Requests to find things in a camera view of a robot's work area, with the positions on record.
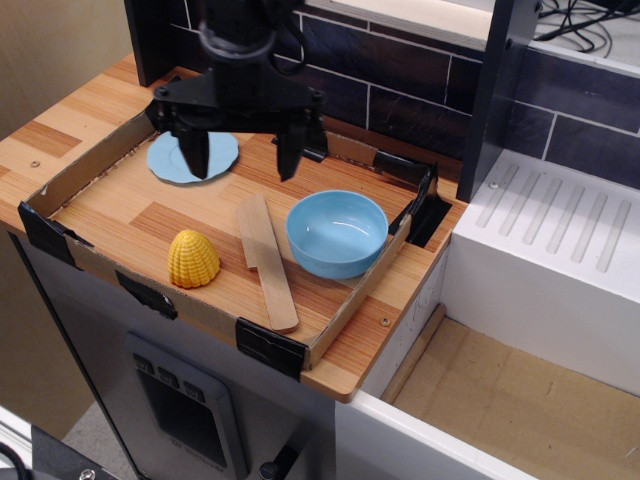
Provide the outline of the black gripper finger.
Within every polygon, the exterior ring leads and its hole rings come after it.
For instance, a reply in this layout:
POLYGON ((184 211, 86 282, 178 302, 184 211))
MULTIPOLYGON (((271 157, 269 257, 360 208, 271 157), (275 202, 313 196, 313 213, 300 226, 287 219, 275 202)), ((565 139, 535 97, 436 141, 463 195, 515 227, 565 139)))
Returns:
POLYGON ((293 125, 287 132, 276 134, 277 170, 282 181, 292 179, 306 144, 306 128, 293 125))
POLYGON ((209 137, 203 130, 176 128, 172 135, 178 140, 178 146, 192 175, 205 179, 209 166, 209 137))

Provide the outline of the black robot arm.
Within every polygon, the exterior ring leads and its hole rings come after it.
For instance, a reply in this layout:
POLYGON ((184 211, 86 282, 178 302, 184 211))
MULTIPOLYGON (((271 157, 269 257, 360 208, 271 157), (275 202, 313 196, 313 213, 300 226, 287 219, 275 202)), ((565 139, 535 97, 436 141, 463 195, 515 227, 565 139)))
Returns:
POLYGON ((202 75, 157 88, 147 115, 168 132, 189 171, 208 174, 211 132, 271 133, 281 180, 294 177, 306 148, 326 147, 323 92, 280 70, 273 49, 280 28, 295 38, 298 1, 207 1, 200 42, 211 64, 202 75))

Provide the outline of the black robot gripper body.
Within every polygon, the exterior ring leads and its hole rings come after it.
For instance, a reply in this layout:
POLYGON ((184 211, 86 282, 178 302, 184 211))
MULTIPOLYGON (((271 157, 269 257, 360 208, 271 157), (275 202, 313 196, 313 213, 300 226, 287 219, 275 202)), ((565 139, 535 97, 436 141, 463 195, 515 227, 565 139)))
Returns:
POLYGON ((269 47, 247 52, 226 42, 202 49, 209 60, 206 72, 154 91, 156 130, 288 134, 299 127, 305 145, 326 143, 326 95, 279 73, 269 47))

